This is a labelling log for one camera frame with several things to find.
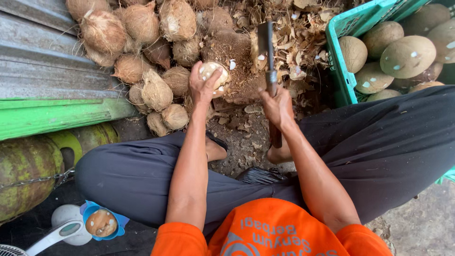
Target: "hand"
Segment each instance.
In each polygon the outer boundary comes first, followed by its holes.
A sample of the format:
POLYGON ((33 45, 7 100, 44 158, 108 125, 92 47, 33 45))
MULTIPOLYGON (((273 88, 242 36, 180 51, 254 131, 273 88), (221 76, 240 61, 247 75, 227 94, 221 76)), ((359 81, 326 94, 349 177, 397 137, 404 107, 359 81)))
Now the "hand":
POLYGON ((277 88, 277 95, 270 97, 263 88, 259 88, 259 96, 264 106, 265 117, 272 122, 281 132, 290 124, 295 124, 292 98, 289 91, 277 88))
POLYGON ((202 61, 198 61, 194 64, 191 69, 190 82, 188 89, 190 90, 191 97, 194 104, 209 104, 213 97, 213 85, 216 80, 220 78, 223 69, 220 67, 215 70, 212 76, 206 81, 199 79, 199 67, 202 65, 202 61))

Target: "black pants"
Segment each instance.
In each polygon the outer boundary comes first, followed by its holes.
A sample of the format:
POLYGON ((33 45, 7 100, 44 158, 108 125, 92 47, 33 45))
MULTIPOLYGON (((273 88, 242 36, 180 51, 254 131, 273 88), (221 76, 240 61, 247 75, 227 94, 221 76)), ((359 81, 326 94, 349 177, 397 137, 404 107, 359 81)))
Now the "black pants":
MULTIPOLYGON (((455 86, 355 104, 304 118, 300 128, 352 198, 362 223, 412 199, 455 164, 455 86)), ((76 166, 80 192, 149 226, 164 223, 177 132, 103 145, 76 166)), ((297 177, 246 184, 209 170, 204 234, 236 206, 274 197, 306 209, 297 177)))

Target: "person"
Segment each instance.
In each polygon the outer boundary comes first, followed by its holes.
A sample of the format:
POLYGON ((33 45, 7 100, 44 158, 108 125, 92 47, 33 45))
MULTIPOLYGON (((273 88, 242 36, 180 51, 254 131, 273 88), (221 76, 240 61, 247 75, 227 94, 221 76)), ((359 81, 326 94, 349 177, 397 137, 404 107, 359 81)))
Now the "person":
POLYGON ((455 86, 428 88, 293 119, 292 99, 259 94, 283 134, 272 163, 297 176, 247 184, 207 169, 226 146, 206 136, 214 72, 192 69, 186 133, 103 145, 76 165, 85 198, 159 227, 152 255, 390 255, 362 226, 400 206, 455 164, 455 86), (211 237, 209 244, 205 237, 211 237))

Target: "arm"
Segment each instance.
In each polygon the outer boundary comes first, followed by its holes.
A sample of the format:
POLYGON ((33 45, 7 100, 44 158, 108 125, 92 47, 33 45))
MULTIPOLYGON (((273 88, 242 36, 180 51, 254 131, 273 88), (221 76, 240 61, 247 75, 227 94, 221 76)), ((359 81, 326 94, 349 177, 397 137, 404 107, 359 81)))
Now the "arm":
POLYGON ((344 187, 319 157, 294 121, 292 99, 278 88, 271 98, 261 90, 264 111, 286 139, 300 182, 303 200, 313 217, 336 233, 350 224, 360 224, 354 204, 344 187))
POLYGON ((190 75, 193 110, 171 179, 165 223, 188 223, 202 231, 207 209, 208 183, 205 121, 212 100, 213 85, 221 72, 215 71, 207 81, 199 80, 197 71, 201 64, 200 61, 196 63, 190 75))

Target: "husked coconut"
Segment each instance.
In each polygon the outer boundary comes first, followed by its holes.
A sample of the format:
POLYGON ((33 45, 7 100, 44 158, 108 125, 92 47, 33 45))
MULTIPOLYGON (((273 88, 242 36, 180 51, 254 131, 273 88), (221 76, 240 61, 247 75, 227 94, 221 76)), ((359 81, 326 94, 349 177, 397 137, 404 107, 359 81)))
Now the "husked coconut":
POLYGON ((348 72, 357 73, 367 61, 367 47, 359 38, 353 36, 343 36, 338 42, 348 72))
POLYGON ((147 116, 147 125, 159 137, 169 133, 169 129, 164 125, 161 114, 158 112, 154 111, 147 116))
POLYGON ((171 130, 178 130, 188 123, 189 117, 185 109, 179 104, 171 104, 161 113, 163 123, 171 130))
POLYGON ((380 92, 387 88, 394 78, 386 75, 382 70, 379 62, 365 64, 362 69, 355 74, 357 91, 366 94, 380 92))
POLYGON ((125 25, 130 36, 141 43, 154 43, 160 38, 155 1, 147 5, 131 5, 126 9, 125 25))
POLYGON ((106 0, 66 0, 66 7, 73 19, 78 22, 90 10, 111 10, 106 0))
POLYGON ((196 15, 185 0, 167 0, 160 7, 160 26, 168 41, 188 40, 196 33, 196 15))
POLYGON ((144 45, 143 52, 151 62, 160 64, 166 70, 171 68, 171 45, 166 40, 160 38, 155 43, 144 45))
POLYGON ((362 41, 368 50, 368 57, 381 58, 385 48, 391 43, 404 37, 403 28, 398 22, 386 21, 370 29, 362 41))
POLYGON ((368 97, 367 102, 393 98, 393 97, 400 96, 400 95, 401 95, 401 93, 398 91, 385 89, 380 92, 371 94, 368 97))
POLYGON ((174 60, 184 67, 192 67, 199 60, 201 54, 200 42, 201 39, 198 36, 195 36, 188 41, 174 42, 174 45, 172 46, 174 60))
POLYGON ((427 36, 436 47, 436 61, 455 62, 455 19, 435 27, 427 36))
POLYGON ((122 82, 133 84, 138 83, 142 79, 142 74, 152 67, 141 56, 124 54, 117 59, 114 68, 115 73, 112 76, 118 77, 122 82))
POLYGON ((387 46, 381 69, 395 78, 411 78, 430 67, 436 58, 433 43, 423 36, 405 36, 387 46))
POLYGON ((115 15, 110 12, 88 11, 82 18, 82 38, 96 51, 117 54, 126 44, 126 31, 115 15))
POLYGON ((184 67, 173 67, 166 71, 162 78, 175 96, 183 96, 188 91, 190 72, 184 67))
POLYGON ((142 90, 142 99, 148 107, 161 111, 172 103, 173 94, 171 88, 153 69, 145 72, 142 78, 145 82, 142 90))

